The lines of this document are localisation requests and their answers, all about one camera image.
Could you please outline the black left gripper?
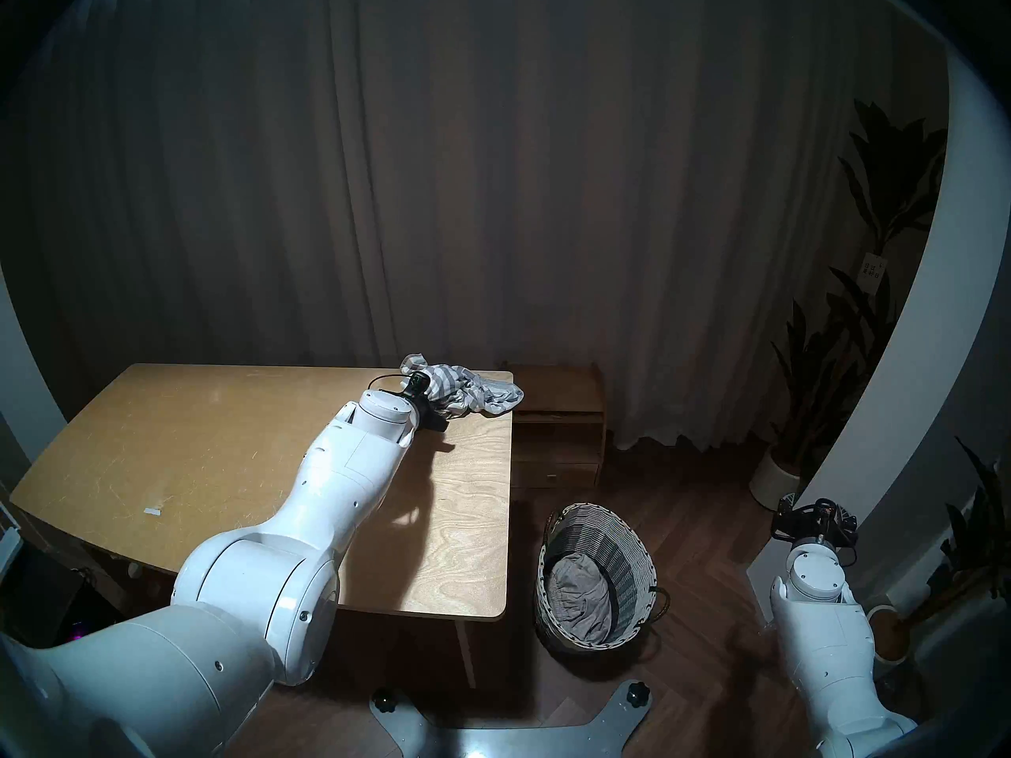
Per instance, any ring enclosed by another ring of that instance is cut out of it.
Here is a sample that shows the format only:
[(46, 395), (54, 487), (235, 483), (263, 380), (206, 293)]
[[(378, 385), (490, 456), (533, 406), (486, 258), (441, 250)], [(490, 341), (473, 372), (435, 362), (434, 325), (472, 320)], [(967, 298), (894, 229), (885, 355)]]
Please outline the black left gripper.
[(413, 408), (413, 415), (417, 420), (415, 428), (419, 430), (429, 430), (435, 433), (447, 431), (449, 422), (437, 412), (432, 401), (428, 399), (428, 387), (431, 379), (423, 371), (415, 371), (408, 375), (406, 384), (401, 389), (401, 396), (405, 398)]

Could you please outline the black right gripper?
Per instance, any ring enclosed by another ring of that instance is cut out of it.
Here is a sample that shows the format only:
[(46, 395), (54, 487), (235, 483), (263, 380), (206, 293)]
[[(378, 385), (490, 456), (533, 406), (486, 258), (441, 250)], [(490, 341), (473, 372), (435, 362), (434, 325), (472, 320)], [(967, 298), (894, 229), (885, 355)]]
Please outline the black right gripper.
[(798, 496), (784, 496), (772, 517), (772, 538), (792, 546), (817, 543), (831, 547), (855, 547), (857, 519), (836, 502), (818, 498), (797, 507)]

